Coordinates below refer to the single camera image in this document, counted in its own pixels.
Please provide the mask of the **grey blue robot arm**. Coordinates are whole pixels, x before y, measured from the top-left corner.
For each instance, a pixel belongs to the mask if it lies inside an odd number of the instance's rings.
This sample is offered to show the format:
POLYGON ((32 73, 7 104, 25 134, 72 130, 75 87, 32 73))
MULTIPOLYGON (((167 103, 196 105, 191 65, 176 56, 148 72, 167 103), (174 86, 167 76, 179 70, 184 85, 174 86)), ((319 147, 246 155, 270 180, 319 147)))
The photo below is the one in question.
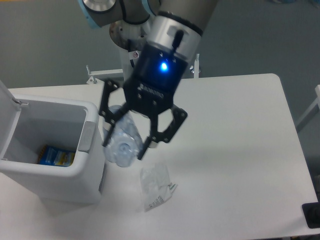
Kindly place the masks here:
POLYGON ((217 6, 215 0, 80 0, 92 28, 109 26, 109 35, 126 52, 123 82, 104 81, 99 114, 112 138, 128 112, 150 121, 138 159, 151 145, 168 143, 188 114, 174 104, 174 94, 217 6))

